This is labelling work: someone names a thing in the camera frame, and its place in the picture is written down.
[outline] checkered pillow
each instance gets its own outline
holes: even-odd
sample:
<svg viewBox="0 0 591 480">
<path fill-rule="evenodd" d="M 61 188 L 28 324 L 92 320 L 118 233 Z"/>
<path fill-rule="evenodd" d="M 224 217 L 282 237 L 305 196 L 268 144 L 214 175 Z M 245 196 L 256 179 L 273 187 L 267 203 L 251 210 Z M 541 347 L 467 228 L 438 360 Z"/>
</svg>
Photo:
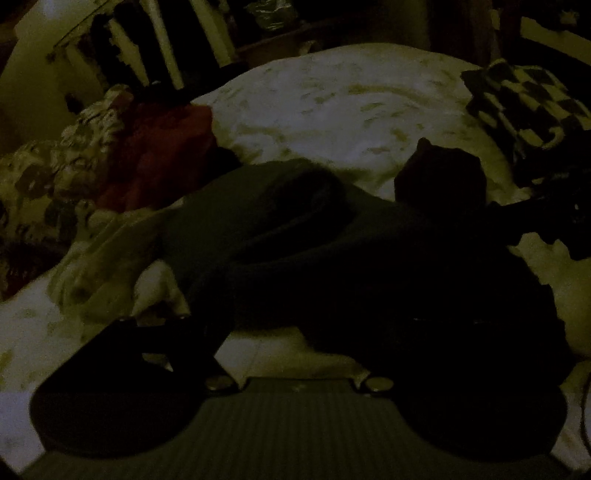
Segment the checkered pillow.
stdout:
<svg viewBox="0 0 591 480">
<path fill-rule="evenodd" d="M 500 59 L 485 70 L 464 72 L 462 79 L 473 94 L 468 112 L 510 155 L 518 184 L 587 160 L 578 147 L 581 138 L 591 140 L 591 112 L 548 70 Z M 571 141 L 576 151 L 567 145 Z"/>
</svg>

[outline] plastic bag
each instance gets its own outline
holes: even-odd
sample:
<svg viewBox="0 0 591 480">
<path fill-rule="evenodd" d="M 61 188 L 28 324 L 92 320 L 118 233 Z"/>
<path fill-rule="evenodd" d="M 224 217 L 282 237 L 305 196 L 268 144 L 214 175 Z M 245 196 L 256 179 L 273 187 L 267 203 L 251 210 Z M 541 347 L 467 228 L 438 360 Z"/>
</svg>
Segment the plastic bag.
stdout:
<svg viewBox="0 0 591 480">
<path fill-rule="evenodd" d="M 259 0 L 246 6 L 263 30 L 275 32 L 289 27 L 298 19 L 298 13 L 289 0 Z"/>
</svg>

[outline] cat ear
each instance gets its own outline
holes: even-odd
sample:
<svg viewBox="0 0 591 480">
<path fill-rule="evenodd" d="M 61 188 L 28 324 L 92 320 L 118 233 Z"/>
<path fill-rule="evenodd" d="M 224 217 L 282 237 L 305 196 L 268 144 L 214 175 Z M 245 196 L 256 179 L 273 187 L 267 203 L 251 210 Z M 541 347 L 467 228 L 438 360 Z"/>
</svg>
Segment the cat ear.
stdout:
<svg viewBox="0 0 591 480">
<path fill-rule="evenodd" d="M 431 144 L 431 142 L 429 140 L 427 140 L 425 137 L 422 137 L 418 140 L 417 152 L 429 150 L 432 146 L 433 145 Z"/>
</svg>

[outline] dark fabric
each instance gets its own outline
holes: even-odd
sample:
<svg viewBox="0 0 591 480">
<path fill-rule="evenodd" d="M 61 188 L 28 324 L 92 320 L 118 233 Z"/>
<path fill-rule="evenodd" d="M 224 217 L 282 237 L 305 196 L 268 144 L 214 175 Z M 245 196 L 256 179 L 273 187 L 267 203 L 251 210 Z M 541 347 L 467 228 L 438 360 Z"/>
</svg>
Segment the dark fabric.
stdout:
<svg viewBox="0 0 591 480">
<path fill-rule="evenodd" d="M 215 89 L 219 65 L 190 1 L 158 0 L 158 4 L 185 85 L 200 87 L 200 95 Z"/>
<path fill-rule="evenodd" d="M 128 85 L 135 92 L 140 91 L 143 85 L 136 77 L 134 71 L 118 59 L 121 53 L 119 47 L 111 43 L 111 32 L 107 23 L 111 17 L 100 14 L 94 17 L 90 26 L 90 38 L 94 49 L 95 60 L 99 64 L 109 85 L 121 83 Z"/>
<path fill-rule="evenodd" d="M 2 459 L 0 459 L 0 478 L 4 478 L 5 480 L 20 480 L 20 477 Z"/>
<path fill-rule="evenodd" d="M 8 300 L 37 277 L 55 267 L 67 253 L 68 247 L 69 245 L 57 242 L 45 242 L 41 245 L 0 243 L 3 267 L 1 299 Z"/>
<path fill-rule="evenodd" d="M 141 95 L 137 95 L 136 98 L 141 103 L 162 103 L 171 108 L 187 105 L 197 97 L 225 85 L 230 80 L 247 71 L 247 64 L 244 62 L 234 62 L 220 68 L 217 74 L 212 73 L 211 82 L 206 82 L 206 84 L 190 84 L 180 90 L 176 90 L 170 82 L 169 84 L 155 83 L 144 89 Z"/>
<path fill-rule="evenodd" d="M 240 323 L 297 325 L 399 384 L 559 385 L 573 358 L 549 286 L 504 246 L 442 232 L 294 160 L 189 196 L 163 258 L 219 344 Z"/>
<path fill-rule="evenodd" d="M 426 386 L 399 393 L 395 402 L 408 425 L 432 445 L 481 462 L 550 453 L 567 413 L 559 387 L 440 393 Z"/>
<path fill-rule="evenodd" d="M 489 204 L 462 225 L 463 234 L 518 245 L 524 233 L 536 232 L 549 245 L 561 240 L 573 260 L 591 257 L 591 179 L 554 179 L 542 187 L 524 202 Z"/>
<path fill-rule="evenodd" d="M 431 220 L 455 224 L 486 203 L 486 176 L 480 159 L 460 150 L 418 141 L 417 151 L 394 179 L 396 201 Z"/>
<path fill-rule="evenodd" d="M 168 68 L 148 14 L 139 3 L 130 0 L 117 5 L 113 14 L 129 39 L 138 46 L 150 83 L 160 82 L 172 87 Z"/>
</svg>

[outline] wall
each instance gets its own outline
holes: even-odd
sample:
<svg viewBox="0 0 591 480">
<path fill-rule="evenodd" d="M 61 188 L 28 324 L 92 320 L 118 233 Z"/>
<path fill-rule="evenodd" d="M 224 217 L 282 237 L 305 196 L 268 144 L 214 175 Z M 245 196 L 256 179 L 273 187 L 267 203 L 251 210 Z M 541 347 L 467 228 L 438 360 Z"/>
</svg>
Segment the wall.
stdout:
<svg viewBox="0 0 591 480">
<path fill-rule="evenodd" d="M 495 38 L 491 21 L 492 0 L 470 0 L 469 5 L 475 62 L 485 67 L 491 62 Z"/>
<path fill-rule="evenodd" d="M 14 125 L 6 114 L 0 110 L 0 157 L 14 152 L 21 144 L 22 140 L 17 134 Z"/>
<path fill-rule="evenodd" d="M 371 16 L 371 40 L 429 50 L 427 0 L 376 0 Z"/>
<path fill-rule="evenodd" d="M 233 47 L 223 19 L 207 0 L 190 1 L 218 62 L 228 64 Z M 0 76 L 0 108 L 23 141 L 56 139 L 74 120 L 45 58 L 58 40 L 103 3 L 105 0 L 38 0 L 16 26 L 19 40 Z"/>
</svg>

